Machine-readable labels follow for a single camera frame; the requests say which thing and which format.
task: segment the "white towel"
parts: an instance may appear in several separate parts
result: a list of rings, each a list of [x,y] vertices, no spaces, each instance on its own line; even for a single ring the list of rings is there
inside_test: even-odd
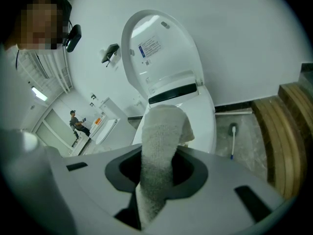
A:
[[[142,128],[140,183],[136,199],[141,228],[146,228],[165,205],[173,185],[172,158],[179,143],[194,139],[185,112],[173,105],[152,108]]]

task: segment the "label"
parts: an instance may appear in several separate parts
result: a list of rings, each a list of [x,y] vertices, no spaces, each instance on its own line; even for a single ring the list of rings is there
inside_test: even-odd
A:
[[[150,57],[162,49],[157,35],[138,45],[143,58]]]
[[[151,65],[151,64],[152,64],[151,59],[146,60],[146,61],[145,61],[145,64],[146,64],[146,66]]]

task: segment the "floor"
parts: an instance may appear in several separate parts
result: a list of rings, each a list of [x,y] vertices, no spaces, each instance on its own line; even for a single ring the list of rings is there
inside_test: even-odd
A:
[[[129,123],[137,129],[139,120],[129,120]],[[256,117],[250,115],[216,116],[217,145],[215,154],[230,158],[232,149],[232,137],[228,135],[231,123],[238,124],[238,134],[235,139],[234,162],[240,163],[256,176],[267,180],[267,159],[262,134]],[[82,155],[104,152],[102,146],[94,141],[89,142]]]

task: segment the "open toilet lid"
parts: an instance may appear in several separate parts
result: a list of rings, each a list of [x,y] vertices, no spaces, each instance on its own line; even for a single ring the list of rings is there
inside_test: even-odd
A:
[[[110,119],[108,122],[105,124],[104,129],[101,131],[99,136],[96,139],[96,144],[101,143],[110,133],[110,131],[114,128],[116,125],[117,120],[116,119]]]
[[[204,83],[196,44],[173,17],[142,10],[127,21],[121,41],[129,83],[147,100],[183,85]]]

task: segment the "toilet paper holder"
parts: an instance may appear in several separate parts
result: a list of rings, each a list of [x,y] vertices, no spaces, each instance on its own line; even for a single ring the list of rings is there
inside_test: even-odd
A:
[[[107,66],[109,65],[109,63],[111,62],[110,58],[113,56],[113,54],[116,56],[116,52],[117,50],[119,49],[119,46],[118,44],[113,44],[113,45],[110,45],[107,50],[101,50],[100,51],[100,55],[101,55],[101,63],[105,63],[105,62],[108,62]]]

